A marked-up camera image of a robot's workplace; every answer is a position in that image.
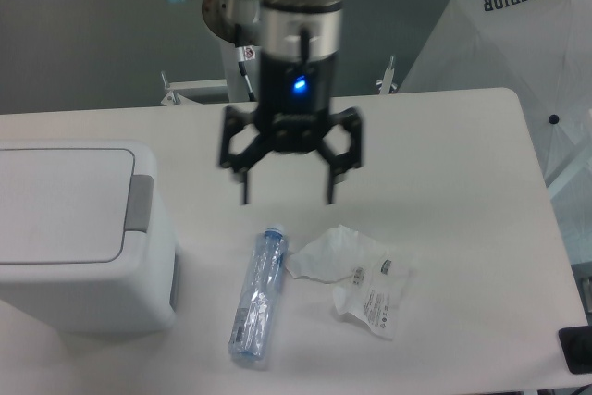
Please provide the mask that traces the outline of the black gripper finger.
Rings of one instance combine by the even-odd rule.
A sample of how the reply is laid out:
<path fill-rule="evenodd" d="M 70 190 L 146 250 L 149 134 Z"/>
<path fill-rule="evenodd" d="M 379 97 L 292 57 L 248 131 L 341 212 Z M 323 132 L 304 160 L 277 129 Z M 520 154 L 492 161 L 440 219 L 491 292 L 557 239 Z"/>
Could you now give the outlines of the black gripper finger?
<path fill-rule="evenodd" d="M 273 149 L 271 116 L 260 107 L 246 112 L 228 105 L 222 117 L 218 165 L 230 169 L 236 181 L 242 185 L 241 203 L 246 205 L 249 203 L 249 172 Z M 232 139 L 250 125 L 255 126 L 257 135 L 242 152 L 232 152 Z"/>
<path fill-rule="evenodd" d="M 336 126 L 341 127 L 350 137 L 348 149 L 341 154 L 336 154 L 325 142 L 325 137 Z M 357 107 L 335 114 L 325 112 L 320 115 L 315 131 L 314 149 L 328 166 L 326 201 L 327 204 L 333 204 L 338 177 L 345 175 L 350 169 L 361 168 L 364 163 L 362 114 Z"/>

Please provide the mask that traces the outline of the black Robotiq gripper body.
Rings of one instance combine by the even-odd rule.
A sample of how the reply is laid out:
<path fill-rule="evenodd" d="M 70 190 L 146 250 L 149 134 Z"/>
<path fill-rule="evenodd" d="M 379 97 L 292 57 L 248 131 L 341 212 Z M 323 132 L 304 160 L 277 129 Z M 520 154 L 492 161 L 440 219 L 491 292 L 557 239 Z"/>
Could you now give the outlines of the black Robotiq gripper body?
<path fill-rule="evenodd" d="M 335 55 L 303 63 L 261 54 L 253 154 L 331 152 L 323 138 L 332 128 L 329 103 L 336 65 Z"/>

